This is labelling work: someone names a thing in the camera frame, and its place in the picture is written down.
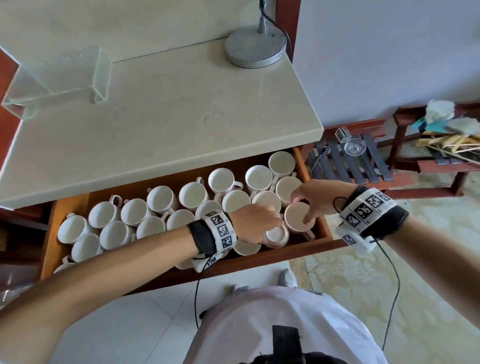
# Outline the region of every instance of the round silver lamp base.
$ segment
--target round silver lamp base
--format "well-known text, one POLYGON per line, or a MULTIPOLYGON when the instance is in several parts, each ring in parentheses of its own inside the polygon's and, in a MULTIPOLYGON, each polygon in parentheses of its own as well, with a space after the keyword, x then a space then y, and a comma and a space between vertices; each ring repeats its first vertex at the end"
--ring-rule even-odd
POLYGON ((269 66, 282 58, 287 37, 275 26, 259 33, 258 26, 246 26, 230 34, 225 42, 227 59, 242 68, 269 66))

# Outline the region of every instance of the hand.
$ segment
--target hand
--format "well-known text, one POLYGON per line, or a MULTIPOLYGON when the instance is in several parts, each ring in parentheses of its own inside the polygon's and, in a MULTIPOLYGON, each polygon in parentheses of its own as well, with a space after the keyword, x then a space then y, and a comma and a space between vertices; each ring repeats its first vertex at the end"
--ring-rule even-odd
POLYGON ((283 223, 273 206, 260 204, 249 204, 229 213, 229 216, 238 238, 248 243, 263 243, 263 233, 283 223))
POLYGON ((356 188, 356 184, 342 181, 310 180, 292 192, 290 201, 294 203, 305 199, 309 202, 310 209, 303 218, 303 223, 308 224, 318 216, 337 213, 333 206, 333 200, 336 197, 345 198, 339 198, 335 202, 335 206, 341 211, 345 200, 356 188))

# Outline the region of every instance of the forearm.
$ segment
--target forearm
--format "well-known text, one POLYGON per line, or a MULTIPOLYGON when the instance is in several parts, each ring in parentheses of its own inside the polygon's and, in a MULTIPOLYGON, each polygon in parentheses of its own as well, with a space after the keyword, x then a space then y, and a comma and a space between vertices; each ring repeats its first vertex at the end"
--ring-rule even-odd
POLYGON ((71 324, 196 253, 189 229, 181 228, 96 256, 36 284, 0 312, 0 361, 45 362, 71 324))
POLYGON ((413 217, 408 217, 385 242, 443 299, 480 328, 478 254, 413 217))

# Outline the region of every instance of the person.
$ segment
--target person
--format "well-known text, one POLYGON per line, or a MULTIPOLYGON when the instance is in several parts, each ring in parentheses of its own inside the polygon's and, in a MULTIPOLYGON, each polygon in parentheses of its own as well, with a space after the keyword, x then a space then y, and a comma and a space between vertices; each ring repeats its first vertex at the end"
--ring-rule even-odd
MULTIPOLYGON (((292 193, 304 218, 342 209, 357 186, 312 180, 292 193)), ((239 239, 261 243, 278 213, 247 205, 229 215, 239 239)), ((408 216, 384 241, 448 303, 480 327, 480 258, 408 216)), ((188 227, 140 239, 38 282, 0 312, 0 362, 46 363, 66 328, 199 253, 188 227)), ((284 285, 234 292, 203 317, 184 363, 386 363, 368 329, 326 294, 284 285), (305 353, 301 361, 288 357, 305 353), (287 358, 278 359, 278 353, 287 358)))

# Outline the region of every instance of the white tile floor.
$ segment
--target white tile floor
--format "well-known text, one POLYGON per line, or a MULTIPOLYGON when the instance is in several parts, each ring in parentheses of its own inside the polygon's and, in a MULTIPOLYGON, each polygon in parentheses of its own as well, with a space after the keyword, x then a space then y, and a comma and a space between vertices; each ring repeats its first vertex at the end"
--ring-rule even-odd
MULTIPOLYGON (((200 281, 197 312, 220 302, 233 284, 276 285, 288 262, 200 281)), ((197 331, 196 282, 121 297, 84 317, 63 334, 50 364, 183 362, 197 331)))

